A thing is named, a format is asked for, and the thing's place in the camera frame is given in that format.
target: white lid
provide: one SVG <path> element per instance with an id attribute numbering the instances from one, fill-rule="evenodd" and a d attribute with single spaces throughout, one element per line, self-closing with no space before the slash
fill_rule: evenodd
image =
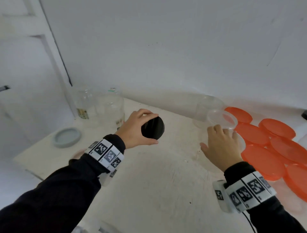
<path id="1" fill-rule="evenodd" d="M 219 109 L 210 110 L 207 115 L 207 120 L 212 125 L 219 124 L 222 128 L 227 129 L 234 129 L 238 124 L 238 120 L 234 115 Z"/>

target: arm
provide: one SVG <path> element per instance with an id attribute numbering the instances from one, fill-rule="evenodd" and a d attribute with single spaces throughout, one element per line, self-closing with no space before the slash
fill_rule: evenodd
<path id="1" fill-rule="evenodd" d="M 140 109 L 114 135 L 104 138 L 121 153 L 137 145 L 157 144 L 157 140 L 145 138 L 141 133 L 141 126 L 157 116 Z M 97 176 L 105 172 L 109 173 L 88 154 L 70 160 L 68 166 L 55 171 L 35 189 L 0 210 L 0 232 L 71 233 L 101 188 Z"/>
<path id="2" fill-rule="evenodd" d="M 243 162 L 237 133 L 230 133 L 220 125 L 208 128 L 208 146 L 200 144 L 205 156 L 224 172 L 228 185 L 256 171 L 253 166 Z M 251 222 L 259 233 L 263 232 L 306 232 L 301 224 L 284 210 L 274 196 L 247 211 Z"/>

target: person's left hand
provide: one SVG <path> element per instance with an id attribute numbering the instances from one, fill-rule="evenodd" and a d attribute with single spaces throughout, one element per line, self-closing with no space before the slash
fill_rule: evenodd
<path id="1" fill-rule="evenodd" d="M 115 134 L 123 140 L 126 149 L 140 145 L 158 144 L 156 139 L 146 138 L 141 132 L 142 125 L 156 117 L 158 117 L 158 114 L 154 114 L 147 109 L 134 111 Z"/>

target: orange lid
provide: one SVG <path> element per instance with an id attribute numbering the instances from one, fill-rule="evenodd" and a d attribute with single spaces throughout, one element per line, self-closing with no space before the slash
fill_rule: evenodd
<path id="1" fill-rule="evenodd" d="M 241 122 L 241 123 L 249 124 L 253 120 L 252 116 L 248 112 L 242 109 L 239 109 L 239 108 L 227 107 L 225 108 L 225 111 L 234 115 L 237 118 L 238 122 Z"/>
<path id="2" fill-rule="evenodd" d="M 285 158 L 285 164 L 305 164 L 307 165 L 307 150 L 300 144 L 285 137 L 275 137 L 270 140 L 271 150 Z"/>
<path id="3" fill-rule="evenodd" d="M 241 135 L 246 144 L 258 144 L 264 147 L 270 143 L 269 136 L 255 125 L 241 123 L 237 125 L 235 131 Z"/>
<path id="4" fill-rule="evenodd" d="M 290 126 L 279 120 L 266 118 L 258 126 L 269 131 L 273 136 L 281 136 L 289 139 L 293 139 L 296 136 L 295 131 Z"/>
<path id="5" fill-rule="evenodd" d="M 307 167 L 291 164 L 286 168 L 284 177 L 288 187 L 302 200 L 307 202 Z"/>
<path id="6" fill-rule="evenodd" d="M 242 159 L 259 171 L 266 180 L 279 180 L 286 174 L 285 165 L 278 156 L 264 147 L 248 145 L 241 153 Z"/>

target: black sleeve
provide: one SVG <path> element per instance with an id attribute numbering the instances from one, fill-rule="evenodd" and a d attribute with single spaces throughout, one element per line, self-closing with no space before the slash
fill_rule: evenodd
<path id="1" fill-rule="evenodd" d="M 124 153 L 125 144 L 119 136 L 104 138 Z M 70 160 L 68 166 L 0 210 L 0 232 L 71 233 L 100 190 L 97 176 L 104 172 L 109 173 L 88 154 Z"/>
<path id="2" fill-rule="evenodd" d="M 224 176 L 227 184 L 232 185 L 254 171 L 256 171 L 254 167 L 247 162 L 240 162 L 228 168 Z M 250 214 L 251 222 L 256 227 L 258 233 L 306 233 L 302 225 L 285 211 L 284 207 L 275 196 L 247 212 Z"/>

